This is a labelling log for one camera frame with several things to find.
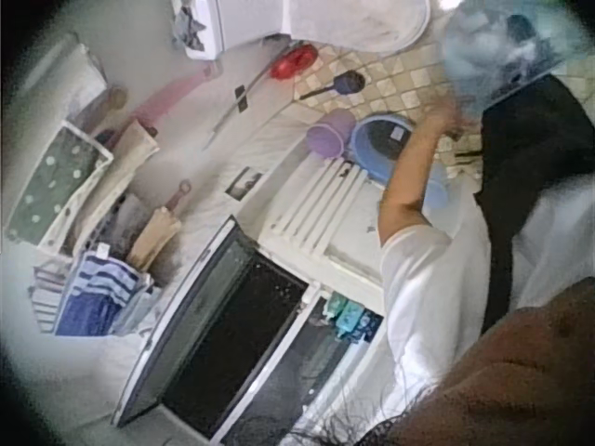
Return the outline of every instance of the striped towel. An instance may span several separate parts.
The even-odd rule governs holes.
[[[145,283],[145,275],[121,260],[85,252],[66,285],[56,335],[106,335],[115,317]]]

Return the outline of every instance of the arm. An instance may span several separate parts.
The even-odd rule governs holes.
[[[440,137],[460,124],[456,104],[448,99],[428,114],[417,127],[395,163],[384,191],[378,215],[380,244],[400,230],[429,225],[421,214],[426,185]]]

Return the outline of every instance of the hand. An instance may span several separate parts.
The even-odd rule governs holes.
[[[472,124],[463,119],[460,104],[450,96],[440,98],[434,103],[425,120],[426,125],[443,135],[444,133],[462,133],[465,125]]]

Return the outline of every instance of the purple cup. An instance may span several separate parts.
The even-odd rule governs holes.
[[[345,150],[355,127],[355,116],[348,111],[337,109],[323,116],[306,134],[306,142],[311,151],[324,158],[337,158]]]

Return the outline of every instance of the bathroom floor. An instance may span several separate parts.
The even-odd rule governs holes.
[[[387,55],[364,53],[335,46],[313,43],[319,50],[314,65],[296,78],[294,100],[319,112],[348,109],[357,119],[372,113],[396,112],[414,122],[424,118],[432,101],[452,90],[439,51],[439,40],[452,15],[447,0],[431,0],[430,24],[422,37],[404,52]],[[336,92],[299,101],[299,97],[331,84],[333,78],[347,70],[360,72],[366,78],[365,89],[358,94],[339,96]],[[595,100],[595,52],[583,59],[571,60],[554,72],[583,104]],[[472,128],[459,141],[444,137],[437,157],[447,166],[449,177],[465,170],[481,176],[482,148],[480,127]]]

